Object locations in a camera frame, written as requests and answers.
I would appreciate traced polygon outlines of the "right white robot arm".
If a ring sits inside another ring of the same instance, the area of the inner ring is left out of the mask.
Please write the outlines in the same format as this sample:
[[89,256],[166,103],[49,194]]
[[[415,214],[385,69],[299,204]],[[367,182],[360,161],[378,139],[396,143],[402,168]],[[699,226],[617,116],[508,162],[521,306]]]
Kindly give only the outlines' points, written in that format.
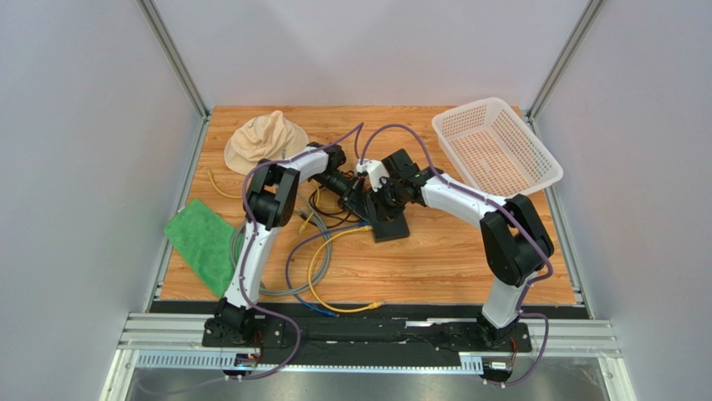
[[553,253],[553,244],[531,200],[487,195],[440,169],[420,169],[404,150],[388,158],[361,160],[379,211],[391,216],[408,203],[444,211],[481,233],[486,262],[494,276],[477,321],[491,336],[518,320],[525,290]]

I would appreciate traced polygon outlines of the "black network switch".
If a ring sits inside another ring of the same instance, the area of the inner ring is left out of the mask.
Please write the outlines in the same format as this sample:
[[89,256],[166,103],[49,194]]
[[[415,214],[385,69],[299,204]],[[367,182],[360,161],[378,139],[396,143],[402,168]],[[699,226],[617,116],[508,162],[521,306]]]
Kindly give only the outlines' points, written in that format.
[[372,227],[374,241],[395,241],[409,237],[410,231],[404,216],[405,206],[392,206],[369,190],[366,194],[368,221]]

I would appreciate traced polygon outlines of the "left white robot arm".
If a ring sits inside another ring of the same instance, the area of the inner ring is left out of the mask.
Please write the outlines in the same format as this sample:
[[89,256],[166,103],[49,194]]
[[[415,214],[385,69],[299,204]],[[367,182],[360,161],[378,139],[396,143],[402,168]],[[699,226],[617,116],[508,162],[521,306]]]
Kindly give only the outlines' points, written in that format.
[[316,175],[332,177],[346,161],[340,145],[310,143],[286,160],[262,159],[243,184],[246,220],[235,272],[212,322],[245,342],[254,332],[262,274],[277,235],[291,220],[298,187]]

